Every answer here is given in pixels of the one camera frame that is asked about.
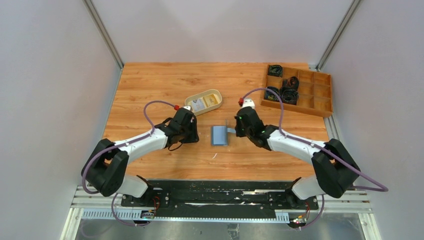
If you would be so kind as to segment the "blue leather card holder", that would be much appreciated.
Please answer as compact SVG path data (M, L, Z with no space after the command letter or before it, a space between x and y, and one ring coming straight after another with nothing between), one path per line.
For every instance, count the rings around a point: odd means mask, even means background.
M224 125L213 125L210 129L210 144L214 147L226 147L229 145L229 134L236 134L233 127L228 126L225 121Z

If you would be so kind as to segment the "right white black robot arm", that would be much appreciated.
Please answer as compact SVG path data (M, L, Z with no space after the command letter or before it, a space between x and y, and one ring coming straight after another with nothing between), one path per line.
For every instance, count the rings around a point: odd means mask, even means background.
M250 106L241 108L234 118L237 137L246 137L259 148L289 154L312 165L313 175L295 179L284 191L286 204L292 209L318 195L339 199L359 177L360 168L337 139L315 141L265 125Z

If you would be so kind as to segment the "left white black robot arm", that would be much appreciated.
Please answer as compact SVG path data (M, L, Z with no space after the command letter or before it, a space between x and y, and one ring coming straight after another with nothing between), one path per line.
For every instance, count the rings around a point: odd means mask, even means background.
M89 183L104 197L121 194L133 197L140 206L149 206L156 198L154 187L141 176L126 173L134 160L144 155L184 144L197 143L197 118L189 109L179 108L173 117L157 124L151 131L132 138L113 142L107 138L100 140L81 170L83 183Z

